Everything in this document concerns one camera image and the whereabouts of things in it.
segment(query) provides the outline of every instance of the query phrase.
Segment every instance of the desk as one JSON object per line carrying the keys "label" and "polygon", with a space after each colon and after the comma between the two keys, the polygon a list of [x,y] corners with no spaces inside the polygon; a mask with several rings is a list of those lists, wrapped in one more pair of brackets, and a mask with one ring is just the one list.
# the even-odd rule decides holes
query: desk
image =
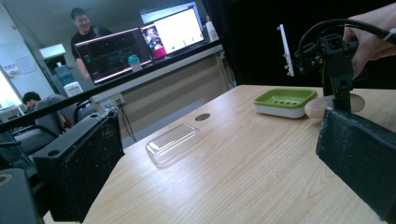
{"label": "desk", "polygon": [[[256,113],[271,88],[238,86],[128,147],[84,223],[383,223],[316,155],[321,120]],[[353,92],[396,131],[396,91]],[[157,167],[146,144],[183,123],[203,139]]]}
{"label": "desk", "polygon": [[3,123],[8,122],[10,118],[16,118],[17,116],[22,116],[24,114],[25,107],[24,105],[14,105],[9,108],[5,108],[0,110],[0,120]]}

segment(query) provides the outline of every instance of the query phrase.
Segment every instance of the cable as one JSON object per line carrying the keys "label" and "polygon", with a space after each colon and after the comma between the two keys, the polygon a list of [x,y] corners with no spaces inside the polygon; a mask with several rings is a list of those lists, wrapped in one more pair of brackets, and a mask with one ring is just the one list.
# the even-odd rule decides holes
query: cable
{"label": "cable", "polygon": [[363,31],[367,31],[373,35],[377,35],[378,37],[388,41],[389,43],[395,45],[396,44],[396,36],[393,32],[383,30],[379,27],[373,26],[372,24],[363,22],[363,21],[354,21],[354,20],[347,20],[347,19],[336,19],[336,20],[329,20],[329,21],[322,21],[317,23],[316,25],[312,26],[300,40],[299,44],[299,54],[301,61],[304,59],[304,43],[307,37],[314,31],[318,30],[319,28],[327,27],[327,26],[344,26],[344,27],[353,27]]}
{"label": "cable", "polygon": [[132,127],[131,127],[131,123],[129,122],[128,116],[126,115],[125,111],[123,110],[121,103],[119,103],[119,108],[121,109],[122,122],[124,123],[126,132],[129,134],[129,136],[131,136],[134,139],[135,142],[137,142],[136,137],[134,136],[134,131],[132,130]]}
{"label": "cable", "polygon": [[236,80],[235,80],[235,75],[233,74],[233,69],[230,67],[230,73],[231,73],[231,76],[232,76],[232,78],[233,78],[233,80],[231,81],[231,86],[233,87],[233,88],[235,88],[236,87]]}

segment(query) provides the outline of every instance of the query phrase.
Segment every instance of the seated person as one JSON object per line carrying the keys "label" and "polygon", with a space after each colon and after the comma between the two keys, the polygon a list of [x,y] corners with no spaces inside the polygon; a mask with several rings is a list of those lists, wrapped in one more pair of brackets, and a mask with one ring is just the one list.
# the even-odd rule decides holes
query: seated person
{"label": "seated person", "polygon": [[[35,111],[35,104],[37,104],[38,101],[41,100],[41,97],[38,93],[34,91],[28,91],[26,92],[23,97],[22,97],[22,102],[24,105],[26,105],[27,110],[24,112],[25,114],[31,113]],[[23,128],[26,128],[28,126],[35,125],[35,121],[31,120],[29,122],[26,122],[18,127],[15,127],[11,130],[12,133],[15,133]]]}
{"label": "seated person", "polygon": [[27,106],[27,110],[25,111],[27,114],[35,111],[35,104],[41,100],[41,97],[34,91],[28,91],[23,95],[22,100],[23,104]]}

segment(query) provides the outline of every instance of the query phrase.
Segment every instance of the human hand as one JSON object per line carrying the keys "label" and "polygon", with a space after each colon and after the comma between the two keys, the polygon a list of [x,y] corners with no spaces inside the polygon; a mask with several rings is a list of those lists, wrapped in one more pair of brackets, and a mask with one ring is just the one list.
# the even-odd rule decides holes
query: human hand
{"label": "human hand", "polygon": [[[396,27],[396,20],[394,20],[396,17],[394,13],[395,9],[396,4],[391,4],[364,14],[350,17],[350,19],[364,21],[379,28],[390,30]],[[368,61],[396,55],[396,47],[389,42],[366,31],[346,27],[344,29],[344,40],[349,42],[355,39],[359,41],[359,46],[352,58],[354,78],[361,73]]]}

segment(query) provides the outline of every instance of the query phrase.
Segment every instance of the green soap dish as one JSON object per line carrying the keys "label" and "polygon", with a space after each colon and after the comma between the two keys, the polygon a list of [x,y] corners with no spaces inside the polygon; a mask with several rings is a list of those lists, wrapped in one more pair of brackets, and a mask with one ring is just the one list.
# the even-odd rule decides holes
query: green soap dish
{"label": "green soap dish", "polygon": [[318,96],[312,89],[275,88],[254,100],[257,112],[290,119],[305,115],[306,103]]}

